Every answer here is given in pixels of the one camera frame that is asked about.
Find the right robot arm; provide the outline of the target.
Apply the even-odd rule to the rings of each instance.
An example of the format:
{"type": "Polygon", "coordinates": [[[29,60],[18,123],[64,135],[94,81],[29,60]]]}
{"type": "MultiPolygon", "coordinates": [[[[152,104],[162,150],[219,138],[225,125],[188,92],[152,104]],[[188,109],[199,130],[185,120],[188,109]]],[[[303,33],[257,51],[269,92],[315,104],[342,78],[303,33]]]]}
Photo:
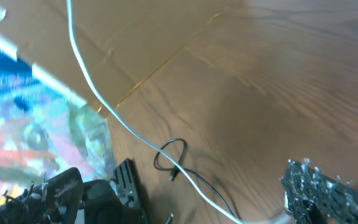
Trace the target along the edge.
{"type": "MultiPolygon", "coordinates": [[[[358,191],[325,176],[307,163],[289,161],[281,179],[287,212],[272,223],[358,223],[358,191]]],[[[107,180],[83,182],[77,168],[29,189],[4,196],[0,223],[74,223],[83,210],[85,223],[146,223],[140,208],[120,202],[107,180]]]]}

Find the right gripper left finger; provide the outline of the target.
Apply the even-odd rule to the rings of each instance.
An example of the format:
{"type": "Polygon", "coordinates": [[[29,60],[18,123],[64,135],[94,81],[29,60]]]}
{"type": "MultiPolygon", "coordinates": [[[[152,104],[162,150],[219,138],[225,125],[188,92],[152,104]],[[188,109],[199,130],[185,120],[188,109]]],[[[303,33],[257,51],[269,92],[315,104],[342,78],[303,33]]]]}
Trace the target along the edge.
{"type": "Polygon", "coordinates": [[[4,193],[0,224],[74,224],[83,195],[83,179],[76,167],[31,185],[18,197],[4,193]]]}

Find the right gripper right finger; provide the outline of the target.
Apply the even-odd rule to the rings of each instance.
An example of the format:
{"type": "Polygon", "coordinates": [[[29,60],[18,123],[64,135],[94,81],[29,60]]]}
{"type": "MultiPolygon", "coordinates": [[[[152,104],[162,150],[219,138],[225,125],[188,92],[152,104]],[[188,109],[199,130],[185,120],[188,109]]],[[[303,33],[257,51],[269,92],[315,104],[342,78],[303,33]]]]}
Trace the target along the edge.
{"type": "Polygon", "coordinates": [[[358,191],[310,168],[308,159],[289,160],[281,183],[295,223],[358,223],[358,191]]]}

